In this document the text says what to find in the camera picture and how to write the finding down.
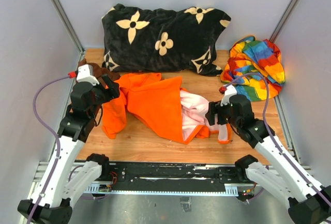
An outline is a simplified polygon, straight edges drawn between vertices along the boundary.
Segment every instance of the wooden surface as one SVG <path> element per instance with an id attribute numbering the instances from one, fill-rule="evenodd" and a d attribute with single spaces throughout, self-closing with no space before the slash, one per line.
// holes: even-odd
<path id="1" fill-rule="evenodd" d="M 228 60 L 227 51 L 218 51 L 215 64 L 225 67 Z M 103 49 L 88 49 L 85 58 L 88 62 L 101 65 Z M 219 77 L 204 77 L 191 71 L 163 73 L 164 79 L 182 76 L 182 87 L 189 92 L 201 95 L 209 101 L 218 101 L 222 95 L 219 88 L 222 85 Z M 262 118 L 264 101 L 252 102 L 257 118 Z M 284 135 L 279 123 L 276 106 L 269 101 L 267 109 L 269 125 L 285 145 Z M 78 155 L 78 159 L 86 159 L 91 153 L 106 154 L 112 161 L 148 161 L 148 162 L 180 162 L 180 163 L 234 163 L 247 154 L 256 157 L 263 164 L 269 164 L 259 153 L 233 133 L 233 141 L 222 145 L 217 142 L 217 135 L 208 139 L 194 138 L 189 144 L 173 142 L 158 137 L 151 129 L 127 113 L 128 124 L 117 134 L 116 139 L 109 139 L 102 131 L 101 125 L 95 127 Z"/>

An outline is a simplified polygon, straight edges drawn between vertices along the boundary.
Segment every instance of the multicolored cloth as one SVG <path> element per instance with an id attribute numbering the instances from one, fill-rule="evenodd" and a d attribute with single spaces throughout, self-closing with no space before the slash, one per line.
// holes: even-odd
<path id="1" fill-rule="evenodd" d="M 230 50 L 230 58 L 225 70 L 221 74 L 221 81 L 229 83 L 248 72 L 260 72 L 268 82 L 269 98 L 277 96 L 285 82 L 278 47 L 267 39 L 255 40 L 254 36 L 247 36 L 235 43 Z M 258 76 L 239 79 L 235 88 L 250 101 L 266 99 L 265 83 Z"/>

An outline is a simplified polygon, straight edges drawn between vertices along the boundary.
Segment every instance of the floral pillow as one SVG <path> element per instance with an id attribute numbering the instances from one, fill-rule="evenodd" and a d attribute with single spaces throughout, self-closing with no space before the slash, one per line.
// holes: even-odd
<path id="1" fill-rule="evenodd" d="M 103 67 L 114 72 L 190 69 L 220 75 L 215 42 L 231 18 L 215 8 L 143 10 L 117 4 L 102 17 Z"/>

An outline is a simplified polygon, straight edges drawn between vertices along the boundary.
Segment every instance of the orange towel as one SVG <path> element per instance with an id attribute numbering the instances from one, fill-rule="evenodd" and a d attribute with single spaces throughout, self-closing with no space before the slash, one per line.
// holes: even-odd
<path id="1" fill-rule="evenodd" d="M 189 107 L 194 104 L 183 104 L 184 99 L 199 99 L 203 106 L 208 106 L 208 102 L 201 96 L 181 91 L 181 77 L 162 80 L 160 73 L 129 73 L 116 82 L 119 84 L 120 97 L 103 105 L 102 129 L 111 139 L 126 126 L 126 108 L 158 136 L 184 144 L 188 144 L 195 136 L 209 137 L 210 133 L 217 130 L 217 127 L 210 127 L 205 122 L 205 113 L 198 119 L 190 116 Z M 222 137 L 227 137 L 228 141 L 230 134 L 223 133 Z"/>

